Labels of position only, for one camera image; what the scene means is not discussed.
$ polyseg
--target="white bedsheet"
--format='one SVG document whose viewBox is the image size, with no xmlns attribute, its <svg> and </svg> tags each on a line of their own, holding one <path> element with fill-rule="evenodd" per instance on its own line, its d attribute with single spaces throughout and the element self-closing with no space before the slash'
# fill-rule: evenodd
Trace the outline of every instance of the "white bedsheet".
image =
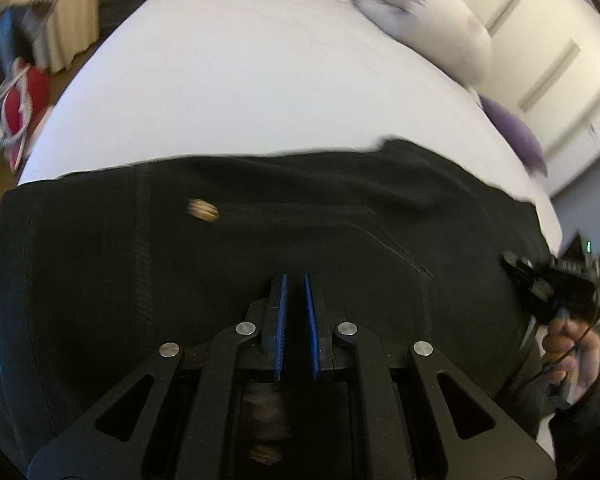
<svg viewBox="0 0 600 480">
<path fill-rule="evenodd" d="M 368 149 L 402 137 L 536 204 L 542 187 L 471 96 L 339 0 L 148 0 L 49 117 L 20 183 L 201 154 Z"/>
</svg>

